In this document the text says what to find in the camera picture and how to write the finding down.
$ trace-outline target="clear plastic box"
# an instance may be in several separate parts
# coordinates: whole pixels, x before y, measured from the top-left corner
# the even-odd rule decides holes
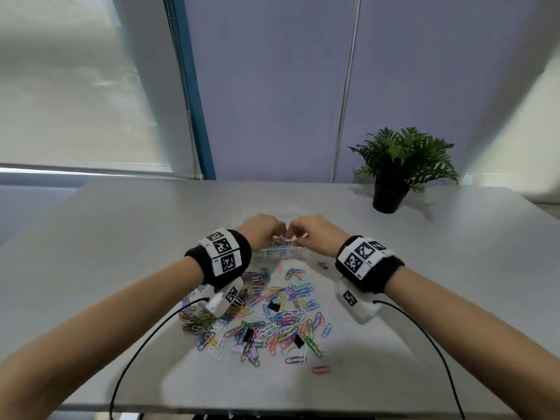
[[[283,237],[275,237],[273,245],[265,247],[253,254],[254,260],[274,261],[282,259],[307,259],[309,250],[305,247],[294,246],[293,241]]]

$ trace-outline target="wristband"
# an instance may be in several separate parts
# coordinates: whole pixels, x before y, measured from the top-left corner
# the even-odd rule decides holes
[[[215,291],[241,276],[251,262],[251,245],[241,233],[219,228],[199,240],[185,256],[193,258],[204,274],[203,284]]]
[[[335,267],[361,292],[383,293],[395,271],[404,266],[392,250],[371,237],[352,236],[340,248]]]

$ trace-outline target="forearm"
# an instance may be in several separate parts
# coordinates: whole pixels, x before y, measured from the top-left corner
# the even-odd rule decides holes
[[[46,417],[202,280],[196,261],[184,258],[31,341],[0,363],[0,408],[12,418]]]
[[[522,418],[560,416],[560,360],[479,306],[407,268],[385,293]]]

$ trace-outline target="white table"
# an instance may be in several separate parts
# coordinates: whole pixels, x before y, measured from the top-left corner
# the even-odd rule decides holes
[[[500,316],[560,355],[560,226],[512,191],[431,188],[392,215],[372,187],[306,183],[104,179],[93,181],[0,249],[0,358],[117,289],[180,258],[218,226],[258,211],[321,212],[349,233],[374,236],[410,268]],[[161,330],[123,380],[117,406],[141,412],[286,410],[456,418],[444,367],[424,336],[383,307],[358,325],[334,296],[331,267],[313,256],[307,278],[334,325],[327,354],[305,367],[262,351],[261,367],[194,347],[178,320]],[[67,409],[107,409],[139,343],[74,393]],[[512,411],[448,357],[468,417]],[[313,375],[328,364],[332,374]]]

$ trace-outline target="potted plant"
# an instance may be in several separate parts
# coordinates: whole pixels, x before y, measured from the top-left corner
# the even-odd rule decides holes
[[[419,133],[415,127],[400,133],[385,127],[367,135],[374,139],[349,149],[366,161],[358,172],[375,178],[374,208],[379,212],[395,212],[408,190],[424,193],[428,181],[450,178],[458,183],[447,154],[454,144]]]

